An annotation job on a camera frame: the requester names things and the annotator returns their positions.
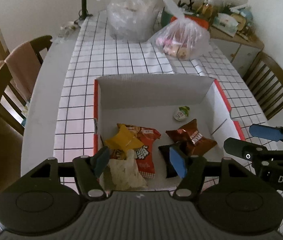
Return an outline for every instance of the tissue box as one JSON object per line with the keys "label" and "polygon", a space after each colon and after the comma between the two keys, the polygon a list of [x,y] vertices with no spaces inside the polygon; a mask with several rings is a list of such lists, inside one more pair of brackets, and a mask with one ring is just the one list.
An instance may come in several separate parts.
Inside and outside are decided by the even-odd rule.
{"label": "tissue box", "polygon": [[[173,118],[179,106],[189,106],[189,117]],[[174,190],[179,177],[166,179],[166,165],[158,146],[171,144],[166,130],[178,129],[197,119],[199,132],[218,144],[204,157],[219,162],[229,156],[223,150],[228,137],[243,139],[239,123],[230,117],[230,104],[216,79],[190,74],[125,74],[103,76],[94,84],[94,152],[118,132],[117,123],[151,127],[161,133],[153,144],[155,177],[146,179],[147,190]],[[231,156],[236,161],[242,159]],[[105,189],[109,189],[100,179]]]}
{"label": "tissue box", "polygon": [[234,37],[237,31],[238,22],[228,14],[219,13],[214,19],[213,26],[229,36]]}

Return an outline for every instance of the brown snack bag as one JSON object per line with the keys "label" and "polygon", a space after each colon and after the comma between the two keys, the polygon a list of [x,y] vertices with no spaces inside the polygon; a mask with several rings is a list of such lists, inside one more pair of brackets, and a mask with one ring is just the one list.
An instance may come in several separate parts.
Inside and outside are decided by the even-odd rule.
{"label": "brown snack bag", "polygon": [[198,155],[203,156],[217,142],[204,137],[197,129],[197,119],[190,121],[177,130],[166,131],[167,135],[176,142],[186,141],[185,154],[188,156]]}

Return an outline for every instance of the yellow snack wrapper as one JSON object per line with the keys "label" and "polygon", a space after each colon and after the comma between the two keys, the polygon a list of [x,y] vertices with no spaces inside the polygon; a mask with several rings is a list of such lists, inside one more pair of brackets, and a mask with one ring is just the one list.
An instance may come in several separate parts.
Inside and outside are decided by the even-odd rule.
{"label": "yellow snack wrapper", "polygon": [[119,132],[105,141],[106,146],[113,150],[122,150],[127,154],[128,150],[138,149],[144,144],[138,140],[125,125],[121,125]]}

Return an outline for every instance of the dining table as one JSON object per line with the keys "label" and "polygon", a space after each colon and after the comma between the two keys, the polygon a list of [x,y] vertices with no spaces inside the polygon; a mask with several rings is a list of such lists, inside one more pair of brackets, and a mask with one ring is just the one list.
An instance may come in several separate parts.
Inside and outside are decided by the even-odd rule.
{"label": "dining table", "polygon": [[[69,37],[53,42],[30,102],[21,175],[52,156],[58,162],[71,162],[81,155],[93,155],[93,84],[104,75],[179,73],[217,79],[244,139],[277,150],[276,142],[249,133],[251,124],[267,125],[267,119],[241,76],[212,41],[213,51],[198,59],[180,60],[165,55],[150,42],[112,38],[109,24],[107,12],[100,11],[86,18]],[[251,162],[244,166],[255,172]],[[77,191],[74,178],[61,178],[61,183]],[[206,178],[204,188],[217,183],[217,177]],[[279,232],[283,234],[283,221]]]}

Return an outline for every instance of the grid pattern tablecloth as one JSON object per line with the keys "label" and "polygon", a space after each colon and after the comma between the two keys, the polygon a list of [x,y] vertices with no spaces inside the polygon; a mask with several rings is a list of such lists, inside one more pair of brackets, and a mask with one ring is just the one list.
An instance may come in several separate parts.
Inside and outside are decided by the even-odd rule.
{"label": "grid pattern tablecloth", "polygon": [[[81,27],[59,102],[54,143],[54,156],[59,162],[93,155],[94,80],[127,73],[184,73],[216,78],[231,105],[231,117],[239,122],[245,139],[269,150],[277,149],[275,142],[250,135],[251,124],[267,124],[267,120],[238,72],[213,43],[214,50],[198,60],[181,61],[167,57],[150,43],[114,40],[108,24],[107,14],[102,11],[86,19]],[[245,166],[254,172],[250,162]],[[77,190],[73,178],[63,178],[62,182]],[[216,183],[217,178],[206,178],[204,188]]]}

